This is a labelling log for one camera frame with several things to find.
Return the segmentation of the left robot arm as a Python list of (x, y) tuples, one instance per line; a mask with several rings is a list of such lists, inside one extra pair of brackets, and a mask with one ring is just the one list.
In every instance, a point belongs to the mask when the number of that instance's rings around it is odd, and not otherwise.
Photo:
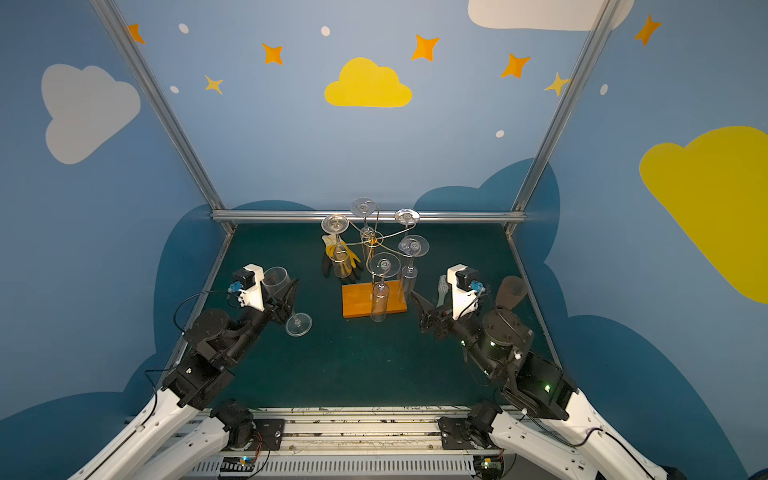
[(257, 439), (250, 410), (235, 400), (214, 407), (191, 433), (165, 445), (231, 383), (234, 369), (266, 326), (291, 316), (298, 290), (293, 280), (274, 296), (253, 290), (237, 320), (220, 309), (201, 313), (184, 334), (188, 354), (171, 368), (153, 398), (88, 463), (76, 479), (180, 479), (201, 461), (227, 447)]

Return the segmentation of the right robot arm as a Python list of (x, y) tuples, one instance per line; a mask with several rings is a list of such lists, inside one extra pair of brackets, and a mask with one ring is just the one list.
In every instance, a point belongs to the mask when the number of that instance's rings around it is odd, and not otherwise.
[(453, 306), (411, 295), (422, 331), (459, 339), (466, 356), (520, 412), (514, 416), (483, 401), (446, 437), (518, 454), (560, 479), (683, 478), (681, 470), (632, 447), (556, 364), (532, 351), (534, 333), (512, 311), (527, 293), (517, 278), (512, 281), (483, 317), (477, 315), (481, 295), (472, 289), (459, 289)]

